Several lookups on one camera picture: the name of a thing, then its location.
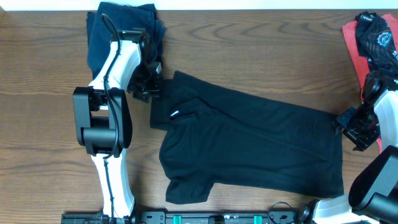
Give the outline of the plain black t-shirt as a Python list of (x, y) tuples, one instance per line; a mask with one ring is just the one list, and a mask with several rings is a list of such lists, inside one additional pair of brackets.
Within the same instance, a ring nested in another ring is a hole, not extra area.
[(175, 72), (150, 112), (151, 128), (166, 132), (159, 152), (170, 181), (165, 199), (205, 202), (214, 184), (339, 197), (343, 155), (335, 118)]

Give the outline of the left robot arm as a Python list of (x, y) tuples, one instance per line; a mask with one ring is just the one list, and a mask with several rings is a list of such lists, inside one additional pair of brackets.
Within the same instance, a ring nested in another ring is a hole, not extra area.
[(87, 87), (75, 88), (76, 138), (96, 166), (104, 205), (97, 215), (63, 215), (62, 223), (139, 223), (126, 164), (132, 140), (126, 95), (142, 101), (159, 95), (162, 66), (151, 48), (145, 29), (113, 32), (99, 74)]

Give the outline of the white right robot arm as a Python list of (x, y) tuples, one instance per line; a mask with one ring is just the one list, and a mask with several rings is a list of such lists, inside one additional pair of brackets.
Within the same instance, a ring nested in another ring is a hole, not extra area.
[(380, 141), (379, 151), (347, 194), (312, 201), (297, 223), (397, 223), (397, 73), (369, 72), (361, 94), (358, 107), (340, 114), (334, 125), (354, 151)]

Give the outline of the folded dark blue garment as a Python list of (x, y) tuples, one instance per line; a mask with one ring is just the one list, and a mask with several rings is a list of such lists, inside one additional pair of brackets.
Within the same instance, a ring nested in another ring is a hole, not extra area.
[(163, 42), (166, 28), (158, 17), (153, 4), (137, 7), (101, 2), (96, 12), (86, 15), (86, 33), (88, 42), (87, 64), (93, 78), (100, 73), (110, 51), (111, 32), (106, 28), (101, 15), (106, 14), (118, 30), (145, 29), (151, 39), (150, 58), (162, 60)]

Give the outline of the red garment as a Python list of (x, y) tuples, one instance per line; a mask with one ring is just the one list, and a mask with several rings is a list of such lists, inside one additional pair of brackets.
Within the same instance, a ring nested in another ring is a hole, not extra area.
[[(394, 18), (392, 14), (385, 14), (381, 16), (381, 18), (384, 19), (390, 26), (392, 31), (392, 37), (394, 38), (394, 45), (397, 47), (397, 19)], [(362, 94), (366, 75), (369, 73), (369, 66), (368, 60), (365, 57), (359, 55), (359, 47), (357, 46), (357, 40), (355, 37), (357, 25), (357, 21), (349, 22), (342, 26), (342, 31), (347, 49), (349, 51), (350, 57), (354, 65), (354, 69), (359, 80), (360, 94)]]

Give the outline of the black patterned jersey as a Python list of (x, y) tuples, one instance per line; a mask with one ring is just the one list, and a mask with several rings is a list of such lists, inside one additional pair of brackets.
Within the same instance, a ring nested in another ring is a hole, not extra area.
[(387, 21), (375, 12), (355, 17), (355, 39), (359, 55), (365, 57), (370, 71), (385, 69), (397, 73), (397, 51)]

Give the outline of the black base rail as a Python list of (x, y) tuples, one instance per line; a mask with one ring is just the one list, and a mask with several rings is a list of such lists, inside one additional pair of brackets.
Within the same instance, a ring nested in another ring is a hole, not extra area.
[(311, 223), (312, 221), (294, 211), (270, 213), (169, 213), (142, 212), (122, 218), (102, 213), (66, 213), (62, 223), (119, 223), (119, 224), (289, 224)]

